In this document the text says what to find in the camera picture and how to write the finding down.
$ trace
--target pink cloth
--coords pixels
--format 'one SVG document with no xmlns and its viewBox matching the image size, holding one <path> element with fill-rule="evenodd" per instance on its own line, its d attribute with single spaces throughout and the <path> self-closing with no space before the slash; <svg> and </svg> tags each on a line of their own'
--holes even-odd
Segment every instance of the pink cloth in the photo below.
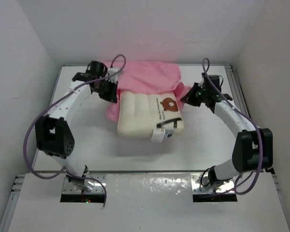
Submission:
<svg viewBox="0 0 290 232">
<path fill-rule="evenodd" d="M 114 67 L 120 67 L 121 65 L 120 62 L 114 63 Z M 161 94 L 173 91 L 178 108 L 182 110 L 184 104 L 180 99 L 189 92 L 191 87 L 181 83 L 180 78 L 181 74 L 177 64 L 153 61 L 127 62 L 118 78 L 118 102 L 109 106 L 106 117 L 118 122 L 120 93 L 125 90 L 143 94 Z"/>
</svg>

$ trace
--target tabletop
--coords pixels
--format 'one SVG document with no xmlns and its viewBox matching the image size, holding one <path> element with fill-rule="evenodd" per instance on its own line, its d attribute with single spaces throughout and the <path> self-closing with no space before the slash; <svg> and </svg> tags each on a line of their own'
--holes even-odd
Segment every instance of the tabletop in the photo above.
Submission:
<svg viewBox="0 0 290 232">
<path fill-rule="evenodd" d="M 182 82 L 193 85 L 202 79 L 200 65 L 179 65 Z M 71 79 L 85 66 L 64 66 L 55 87 L 53 102 L 69 89 Z M 224 66 L 211 66 L 209 74 L 224 78 L 222 92 L 232 96 Z M 235 138 L 223 121 L 205 105 L 185 105 L 182 118 L 185 129 L 161 144 L 145 140 L 118 138 L 117 124 L 106 118 L 109 106 L 93 93 L 74 115 L 70 128 L 75 138 L 73 153 L 91 171 L 105 172 L 160 172 L 198 171 L 230 159 Z M 37 152 L 35 170 L 56 171 L 55 160 Z"/>
</svg>

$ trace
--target black strap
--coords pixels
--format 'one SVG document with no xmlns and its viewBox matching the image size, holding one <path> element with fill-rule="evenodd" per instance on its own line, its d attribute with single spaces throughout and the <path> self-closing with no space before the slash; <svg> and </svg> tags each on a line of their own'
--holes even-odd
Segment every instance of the black strap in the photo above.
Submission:
<svg viewBox="0 0 290 232">
<path fill-rule="evenodd" d="M 164 122 L 158 123 L 157 128 L 162 128 L 162 126 L 164 126 L 165 124 L 169 124 L 171 122 L 174 122 L 173 128 L 177 128 L 177 121 L 182 121 L 182 118 L 177 117 L 177 118 L 169 119 Z"/>
</svg>

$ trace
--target bear print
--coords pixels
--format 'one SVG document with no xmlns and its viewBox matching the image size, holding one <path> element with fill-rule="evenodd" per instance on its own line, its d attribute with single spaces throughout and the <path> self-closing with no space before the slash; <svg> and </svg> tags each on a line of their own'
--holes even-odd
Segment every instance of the bear print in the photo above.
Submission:
<svg viewBox="0 0 290 232">
<path fill-rule="evenodd" d="M 163 101 L 160 102 L 160 104 L 163 106 L 164 111 L 178 111 L 177 103 L 172 98 L 165 98 Z"/>
</svg>

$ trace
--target white panel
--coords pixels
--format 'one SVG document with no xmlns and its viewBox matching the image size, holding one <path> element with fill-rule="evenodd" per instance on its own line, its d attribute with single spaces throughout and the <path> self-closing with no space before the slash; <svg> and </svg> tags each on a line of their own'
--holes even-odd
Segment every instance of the white panel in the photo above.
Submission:
<svg viewBox="0 0 290 232">
<path fill-rule="evenodd" d="M 59 63 L 232 62 L 263 0 L 18 0 Z"/>
<path fill-rule="evenodd" d="M 0 220 L 16 174 L 25 173 L 23 139 L 49 104 L 56 70 L 16 0 L 0 0 Z M 36 149 L 29 140 L 29 156 Z"/>
<path fill-rule="evenodd" d="M 69 88 L 76 72 L 85 67 L 63 67 L 54 101 Z M 202 80 L 201 66 L 180 66 L 182 81 L 193 85 Z M 210 74 L 222 75 L 222 92 L 231 94 L 223 66 L 211 66 Z M 74 151 L 82 163 L 94 171 L 158 171 L 205 170 L 230 159 L 235 138 L 223 121 L 205 105 L 185 105 L 182 119 L 186 125 L 181 135 L 173 135 L 161 144 L 150 141 L 118 138 L 117 124 L 106 118 L 110 105 L 92 94 L 71 121 L 75 138 Z M 60 166 L 44 152 L 39 152 L 36 170 L 59 170 Z"/>
<path fill-rule="evenodd" d="M 105 208 L 60 203 L 63 177 L 26 175 L 9 232 L 288 231 L 269 173 L 232 203 L 193 203 L 189 174 L 108 174 Z"/>
<path fill-rule="evenodd" d="M 290 0 L 267 0 L 237 64 L 252 117 L 273 132 L 274 168 L 290 222 Z"/>
</svg>

